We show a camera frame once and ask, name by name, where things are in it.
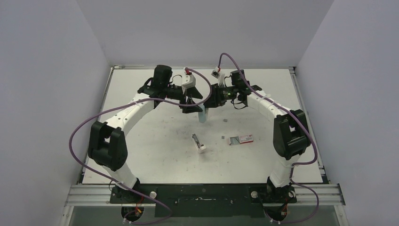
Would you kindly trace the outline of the light blue stapler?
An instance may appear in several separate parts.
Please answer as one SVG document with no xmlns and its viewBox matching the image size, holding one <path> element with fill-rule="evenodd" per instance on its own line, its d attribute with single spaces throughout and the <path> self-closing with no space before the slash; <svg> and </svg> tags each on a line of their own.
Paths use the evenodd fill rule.
<svg viewBox="0 0 399 226">
<path fill-rule="evenodd" d="M 206 108 L 203 104 L 200 104 L 201 112 L 198 112 L 198 119 L 200 123 L 205 123 L 208 117 L 208 108 Z"/>
</svg>

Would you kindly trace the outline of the red white staple box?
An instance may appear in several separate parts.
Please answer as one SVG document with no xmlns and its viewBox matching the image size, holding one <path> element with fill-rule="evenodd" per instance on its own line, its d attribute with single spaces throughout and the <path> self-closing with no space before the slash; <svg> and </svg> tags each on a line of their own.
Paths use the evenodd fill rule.
<svg viewBox="0 0 399 226">
<path fill-rule="evenodd" d="M 230 137 L 228 139 L 228 144 L 229 145 L 241 145 L 241 144 L 247 144 L 247 143 L 252 143 L 254 141 L 252 135 L 243 135 L 243 136 L 235 136 L 235 137 Z"/>
</svg>

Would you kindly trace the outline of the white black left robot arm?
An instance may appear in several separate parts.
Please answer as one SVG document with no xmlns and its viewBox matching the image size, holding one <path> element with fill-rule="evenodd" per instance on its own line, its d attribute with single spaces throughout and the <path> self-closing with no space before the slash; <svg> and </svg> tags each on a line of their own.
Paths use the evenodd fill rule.
<svg viewBox="0 0 399 226">
<path fill-rule="evenodd" d="M 196 74 L 201 75 L 193 69 L 184 68 L 181 85 L 175 85 L 171 82 L 172 68 L 157 65 L 153 76 L 137 90 L 127 105 L 115 108 L 116 114 L 104 122 L 95 121 L 92 124 L 88 156 L 102 166 L 115 184 L 123 189 L 122 197 L 127 202 L 133 203 L 140 198 L 140 189 L 137 187 L 140 182 L 126 163 L 126 135 L 161 102 L 177 105 L 186 113 L 202 112 L 193 99 L 200 99 L 202 104 L 211 96 L 203 97 L 197 90 Z"/>
</svg>

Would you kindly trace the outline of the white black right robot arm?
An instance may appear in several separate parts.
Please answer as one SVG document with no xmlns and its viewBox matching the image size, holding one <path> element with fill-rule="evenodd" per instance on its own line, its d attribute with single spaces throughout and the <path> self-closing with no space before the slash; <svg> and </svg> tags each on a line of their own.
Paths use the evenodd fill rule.
<svg viewBox="0 0 399 226">
<path fill-rule="evenodd" d="M 223 106 L 228 100 L 237 99 L 273 123 L 272 143 L 279 158 L 268 177 L 270 186 L 266 188 L 266 196 L 270 201 L 278 202 L 285 195 L 284 187 L 291 183 L 293 164 L 311 144 L 306 135 L 308 127 L 304 112 L 285 108 L 267 97 L 261 87 L 250 85 L 243 79 L 242 69 L 230 73 L 229 87 L 225 85 L 226 77 L 220 68 L 215 68 L 211 74 L 218 83 L 212 86 L 212 97 L 205 104 L 206 108 Z"/>
</svg>

